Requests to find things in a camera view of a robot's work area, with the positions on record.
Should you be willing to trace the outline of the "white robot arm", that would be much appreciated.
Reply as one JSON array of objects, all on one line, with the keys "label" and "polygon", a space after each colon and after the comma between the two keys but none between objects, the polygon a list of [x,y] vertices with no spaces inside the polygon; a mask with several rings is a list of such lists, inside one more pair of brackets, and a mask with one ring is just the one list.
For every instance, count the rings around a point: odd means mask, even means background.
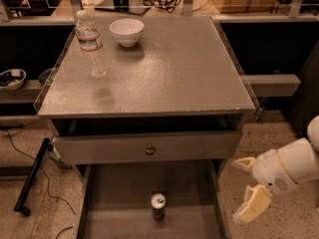
[{"label": "white robot arm", "polygon": [[319,178],[319,117],[308,124],[307,138],[301,137],[257,157],[236,159],[231,165],[257,181],[254,187],[246,186],[244,201],[232,215],[236,224],[248,224],[268,208],[273,196]]}]

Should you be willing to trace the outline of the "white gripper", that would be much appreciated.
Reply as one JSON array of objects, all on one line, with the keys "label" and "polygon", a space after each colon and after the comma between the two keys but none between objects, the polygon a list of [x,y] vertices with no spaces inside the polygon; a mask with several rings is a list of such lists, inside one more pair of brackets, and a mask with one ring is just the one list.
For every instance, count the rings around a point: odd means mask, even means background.
[{"label": "white gripper", "polygon": [[252,174],[259,183],[254,187],[246,186],[244,201],[232,215],[236,224],[248,224],[260,216],[270,205],[272,193],[283,195],[297,188],[275,149],[260,154],[256,159],[238,158],[231,165]]}]

